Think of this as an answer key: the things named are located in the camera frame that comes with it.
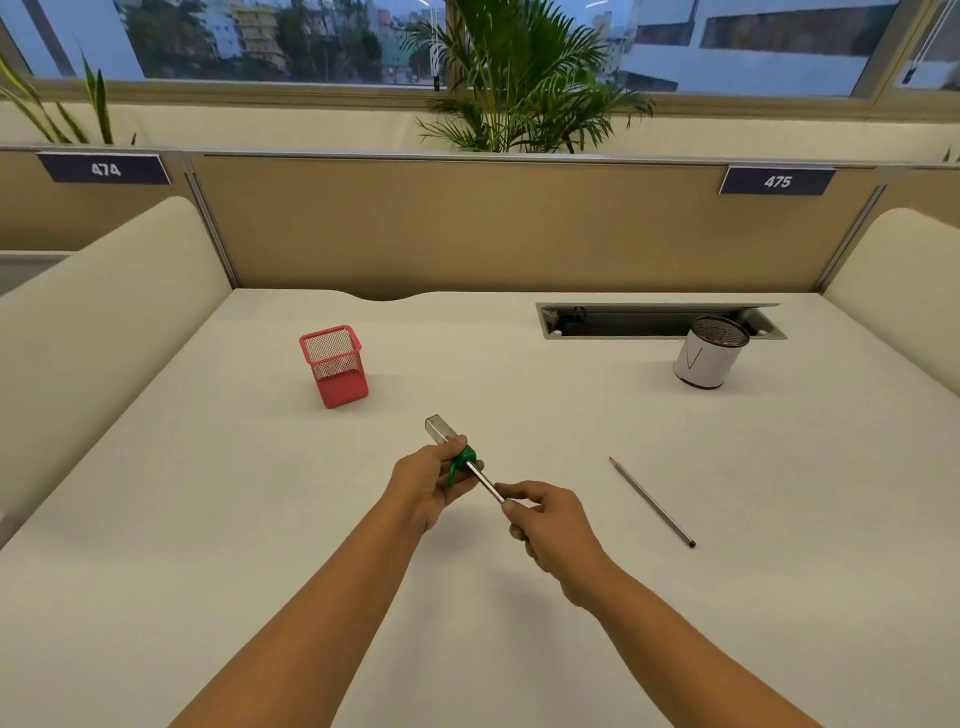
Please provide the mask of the person's left hand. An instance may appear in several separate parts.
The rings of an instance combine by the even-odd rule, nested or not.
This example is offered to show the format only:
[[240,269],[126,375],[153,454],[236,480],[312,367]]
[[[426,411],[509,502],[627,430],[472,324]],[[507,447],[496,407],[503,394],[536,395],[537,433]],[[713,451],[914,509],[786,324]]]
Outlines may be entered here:
[[408,517],[414,533],[423,536],[437,524],[443,511],[474,490],[478,481],[467,470],[458,472],[456,485],[448,489],[450,461],[427,459],[420,448],[399,459],[388,482],[385,499],[397,504]]

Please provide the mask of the green palm plant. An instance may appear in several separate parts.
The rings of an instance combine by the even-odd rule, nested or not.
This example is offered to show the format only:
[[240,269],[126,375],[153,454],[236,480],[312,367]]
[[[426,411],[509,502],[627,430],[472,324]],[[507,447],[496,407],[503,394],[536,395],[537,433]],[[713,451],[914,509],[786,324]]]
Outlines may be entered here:
[[421,137],[484,154],[583,153],[651,118],[642,91],[603,79],[607,44],[556,0],[445,0],[442,25],[419,19],[406,44],[437,63],[440,90]]

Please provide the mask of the green sharpener with clear case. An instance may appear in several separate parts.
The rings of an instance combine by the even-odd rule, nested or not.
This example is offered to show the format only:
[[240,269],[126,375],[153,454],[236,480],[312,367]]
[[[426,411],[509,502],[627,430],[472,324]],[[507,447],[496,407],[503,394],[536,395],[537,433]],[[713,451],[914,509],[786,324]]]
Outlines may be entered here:
[[[440,415],[426,418],[424,429],[434,443],[438,445],[453,441],[460,436]],[[450,461],[445,487],[447,489],[453,488],[456,485],[458,473],[468,471],[468,466],[475,464],[476,453],[468,444],[465,444]]]

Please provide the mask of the white round mesh pen holder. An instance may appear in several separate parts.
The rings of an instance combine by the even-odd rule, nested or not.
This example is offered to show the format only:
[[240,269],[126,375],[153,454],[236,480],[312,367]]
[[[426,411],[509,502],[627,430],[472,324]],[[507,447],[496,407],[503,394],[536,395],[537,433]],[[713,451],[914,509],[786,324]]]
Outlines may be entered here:
[[749,332],[736,321],[716,315],[697,317],[673,364],[673,374],[691,387],[718,389],[750,341]]

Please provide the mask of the dark blue number label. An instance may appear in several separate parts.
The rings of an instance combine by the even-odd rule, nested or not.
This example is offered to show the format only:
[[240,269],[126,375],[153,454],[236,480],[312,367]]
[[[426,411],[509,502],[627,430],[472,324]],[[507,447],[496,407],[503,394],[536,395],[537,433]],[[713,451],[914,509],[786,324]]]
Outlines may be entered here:
[[38,151],[35,156],[57,184],[172,185],[162,158],[156,153]]
[[728,165],[718,193],[726,196],[821,197],[837,172],[833,166]]

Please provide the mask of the grey pencil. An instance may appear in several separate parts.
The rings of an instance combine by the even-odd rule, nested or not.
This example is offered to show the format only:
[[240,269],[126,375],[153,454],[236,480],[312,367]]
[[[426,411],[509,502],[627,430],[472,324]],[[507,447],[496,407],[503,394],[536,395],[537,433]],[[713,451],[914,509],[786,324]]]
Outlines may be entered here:
[[489,480],[483,472],[483,469],[475,462],[465,462],[463,467],[467,469],[480,485],[494,498],[499,506],[505,503],[504,496],[498,491],[494,482]]
[[696,549],[697,542],[692,539],[690,535],[681,528],[676,520],[670,516],[666,509],[659,504],[656,499],[650,494],[642,484],[637,480],[631,473],[628,471],[616,458],[613,456],[607,455],[607,460],[610,465],[616,470],[619,476],[625,480],[630,488],[635,491],[639,496],[644,500],[646,504],[654,511],[654,513],[666,524],[668,528],[678,537],[679,540],[683,541],[684,544],[691,550]]

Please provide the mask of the person's right hand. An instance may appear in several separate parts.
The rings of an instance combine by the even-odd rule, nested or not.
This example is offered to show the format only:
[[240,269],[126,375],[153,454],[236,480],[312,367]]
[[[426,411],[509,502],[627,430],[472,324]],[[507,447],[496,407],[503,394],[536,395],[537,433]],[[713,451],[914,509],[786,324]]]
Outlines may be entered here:
[[616,568],[579,497],[554,486],[546,503],[505,499],[501,509],[510,535],[523,542],[534,563],[557,580],[573,605],[594,612],[597,596]]

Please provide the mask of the person's right forearm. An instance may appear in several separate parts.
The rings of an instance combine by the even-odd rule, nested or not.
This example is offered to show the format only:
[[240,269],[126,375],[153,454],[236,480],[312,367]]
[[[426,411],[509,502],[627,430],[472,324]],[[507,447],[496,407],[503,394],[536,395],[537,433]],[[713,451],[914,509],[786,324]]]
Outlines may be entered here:
[[823,728],[611,560],[581,605],[673,728]]

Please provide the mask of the person's left forearm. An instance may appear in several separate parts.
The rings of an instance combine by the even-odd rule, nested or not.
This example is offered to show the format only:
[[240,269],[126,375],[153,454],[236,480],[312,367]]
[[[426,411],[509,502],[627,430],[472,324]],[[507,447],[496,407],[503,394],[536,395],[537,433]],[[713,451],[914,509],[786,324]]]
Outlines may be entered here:
[[426,533],[431,491],[390,482],[170,728],[330,728]]

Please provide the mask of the grey framed window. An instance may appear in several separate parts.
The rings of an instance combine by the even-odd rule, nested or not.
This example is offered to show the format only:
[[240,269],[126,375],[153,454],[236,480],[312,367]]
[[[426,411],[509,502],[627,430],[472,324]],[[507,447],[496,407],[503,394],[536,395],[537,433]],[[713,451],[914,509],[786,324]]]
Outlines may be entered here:
[[[441,34],[480,0],[0,0],[29,80],[440,91]],[[854,98],[924,0],[541,0],[654,94]]]

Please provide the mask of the beige desk partition panel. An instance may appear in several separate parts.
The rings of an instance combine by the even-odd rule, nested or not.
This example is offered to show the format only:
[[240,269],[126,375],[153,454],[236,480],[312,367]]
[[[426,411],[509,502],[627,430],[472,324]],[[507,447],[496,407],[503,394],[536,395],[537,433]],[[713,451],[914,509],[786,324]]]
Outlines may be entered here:
[[905,209],[960,229],[960,166],[910,169],[890,182],[876,215]]
[[428,292],[809,292],[880,182],[723,195],[725,165],[528,156],[190,158],[238,284]]
[[0,252],[76,252],[162,201],[196,199],[175,155],[169,185],[60,183],[30,148],[0,151]]

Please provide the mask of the pink mesh pen holder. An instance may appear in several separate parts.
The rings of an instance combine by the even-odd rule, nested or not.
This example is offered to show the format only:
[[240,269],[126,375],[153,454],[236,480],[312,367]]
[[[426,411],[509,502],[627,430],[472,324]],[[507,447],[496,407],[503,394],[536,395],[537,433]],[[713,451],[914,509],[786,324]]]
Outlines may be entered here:
[[369,384],[361,359],[362,346],[350,325],[304,334],[298,343],[327,409],[366,399]]

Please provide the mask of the white curved side divider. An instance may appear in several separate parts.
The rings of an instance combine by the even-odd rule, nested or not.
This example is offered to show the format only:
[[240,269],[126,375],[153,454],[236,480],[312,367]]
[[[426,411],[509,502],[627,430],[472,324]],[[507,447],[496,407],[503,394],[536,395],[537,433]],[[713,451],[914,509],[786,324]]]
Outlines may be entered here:
[[171,197],[0,297],[0,550],[232,290]]
[[960,408],[960,226],[910,208],[869,224],[823,298],[849,324],[830,353],[832,375],[883,396],[904,383],[884,370],[896,354]]

